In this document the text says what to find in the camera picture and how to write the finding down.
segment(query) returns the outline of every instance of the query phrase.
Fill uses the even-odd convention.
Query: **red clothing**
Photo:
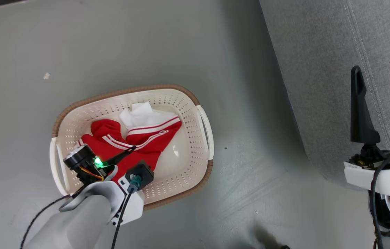
[[[130,129],[126,139],[121,136],[121,124],[114,120],[98,120],[92,123],[93,135],[85,134],[79,140],[79,144],[87,144],[92,151],[102,160],[116,156],[124,150],[136,146],[135,151],[122,159],[118,164],[118,172],[113,178],[115,182],[125,175],[128,169],[146,161],[152,170],[161,152],[167,147],[173,136],[181,127],[181,120],[174,117],[165,123],[156,126],[141,126]]]

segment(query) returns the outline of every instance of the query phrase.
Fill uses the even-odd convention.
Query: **white stripe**
[[[135,145],[136,146],[136,149],[135,150],[139,150],[141,148],[144,148],[149,142],[151,142],[152,140],[154,140],[155,138],[157,137],[160,137],[162,136],[163,134],[166,134],[168,133],[169,131],[168,130],[164,130],[164,131],[160,131],[158,134],[155,134],[153,136],[150,136],[147,141],[145,141],[144,143],[140,144],[140,145]],[[125,144],[125,143],[122,143],[122,142],[119,142],[118,140],[115,140],[110,134],[108,134],[107,136],[104,136],[103,139],[105,139],[105,137],[107,137],[111,142],[113,143],[116,143],[117,145],[119,145],[120,147],[125,147],[125,149],[128,149],[130,147],[132,147],[133,145],[129,145],[129,144]]]
[[[135,130],[135,129],[138,128],[138,127],[135,127],[135,129],[132,129],[133,131],[127,132],[127,136],[128,135],[134,135],[134,134],[145,134],[145,133],[159,132],[159,131],[167,128],[168,126],[173,125],[174,123],[180,122],[179,118],[177,118],[177,117],[178,116],[175,116],[174,120],[171,120],[170,122],[166,121],[168,123],[164,123],[164,124],[162,124],[162,125],[160,125],[158,127],[155,127],[155,128]]]
[[[119,148],[121,150],[127,150],[128,148],[124,147],[124,146],[121,146],[121,145],[117,145],[116,143],[113,143],[107,136],[104,136],[103,139],[109,144],[109,145],[112,145],[113,147],[115,148]]]

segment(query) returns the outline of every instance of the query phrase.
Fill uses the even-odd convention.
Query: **black cable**
[[[70,195],[65,195],[65,196],[63,196],[61,198],[58,198],[58,199],[54,200],[49,205],[47,205],[45,208],[41,209],[41,211],[39,211],[38,214],[36,214],[35,218],[33,218],[32,222],[30,222],[29,227],[27,227],[27,230],[26,230],[26,233],[24,234],[24,237],[22,237],[21,246],[19,247],[19,249],[22,249],[22,247],[24,246],[24,242],[26,241],[26,237],[27,237],[27,235],[29,233],[30,228],[32,227],[33,223],[35,222],[35,219],[37,219],[38,216],[40,216],[40,214],[43,213],[47,208],[49,208],[50,206],[54,205],[55,203],[59,202],[60,200],[65,199],[67,197],[70,197]]]
[[[122,208],[119,207],[121,209],[121,214],[119,214],[118,225],[116,225],[115,235],[113,236],[111,249],[115,249],[116,237],[118,236],[119,227],[121,226],[121,223],[123,222],[124,211],[126,210],[127,203],[129,202],[129,199],[130,199],[130,196],[132,195],[132,193],[133,193],[133,189],[131,189],[129,194],[127,195],[127,199],[126,199],[123,207]]]
[[[370,204],[372,205],[373,210],[373,225],[375,226],[375,235],[377,237],[376,243],[378,246],[378,249],[384,249],[383,247],[383,241],[381,238],[381,230],[380,225],[378,222],[378,216],[377,216],[377,204],[376,204],[376,198],[375,198],[375,189],[377,186],[377,180],[378,175],[380,174],[381,170],[383,170],[388,164],[390,163],[390,157],[386,158],[379,167],[375,169],[375,173],[373,174],[372,183],[370,184],[370,190],[372,191],[372,194],[370,195]]]
[[[90,184],[85,184],[83,186],[81,186],[78,191],[76,191],[74,194],[72,194],[72,198],[75,199],[75,197],[77,197],[79,194],[81,194],[81,192],[84,190],[84,188],[86,188],[87,186],[89,186]]]

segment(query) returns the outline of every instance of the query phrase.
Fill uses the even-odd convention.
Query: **orange wire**
[[[104,181],[104,178],[103,178],[102,176],[95,175],[94,173],[92,173],[92,172],[86,170],[85,168],[83,168],[83,167],[81,167],[81,166],[80,166],[80,169],[81,169],[82,171],[86,172],[87,174],[93,175],[93,176],[97,177],[98,179],[101,179],[101,181]]]

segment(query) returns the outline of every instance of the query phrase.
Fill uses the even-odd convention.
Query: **basket handle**
[[[62,195],[67,195],[67,190],[68,187],[64,187],[62,182],[61,182],[61,179],[60,179],[60,175],[59,175],[59,172],[58,172],[58,156],[60,156],[60,158],[62,158],[62,156],[60,155],[60,153],[58,153],[60,150],[59,148],[59,145],[57,145],[56,143],[56,137],[52,137],[52,141],[51,141],[51,147],[50,147],[50,160],[51,160],[51,170],[52,170],[52,176],[54,177],[54,181],[55,181],[55,184],[58,188],[58,190],[60,191],[60,193]],[[65,168],[64,168],[64,165],[60,163],[60,166],[61,166],[61,169],[62,169],[62,178],[64,179],[64,183],[65,185],[68,185],[69,184],[69,181],[67,180],[67,177],[66,177],[66,171],[65,171]]]
[[[197,105],[198,107],[198,112],[201,116],[202,122],[204,124],[204,129],[201,129],[201,132],[203,134],[203,138],[206,138],[206,133],[207,133],[207,147],[206,152],[209,153],[209,160],[212,160],[214,158],[214,153],[215,153],[215,148],[214,148],[214,135],[212,133],[212,127],[210,126],[209,118],[207,118],[207,114],[204,111],[203,107],[200,105]]]

